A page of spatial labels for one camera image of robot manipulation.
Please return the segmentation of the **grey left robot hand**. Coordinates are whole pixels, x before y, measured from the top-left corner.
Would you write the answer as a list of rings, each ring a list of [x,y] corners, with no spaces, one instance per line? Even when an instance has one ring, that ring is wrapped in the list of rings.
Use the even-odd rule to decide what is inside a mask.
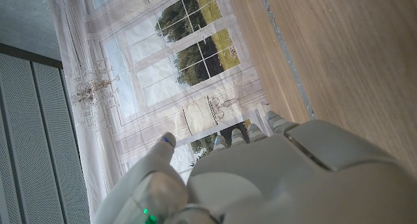
[[[95,223],[415,223],[416,177],[393,156],[322,120],[266,114],[213,151],[183,180],[165,133],[115,185]]]

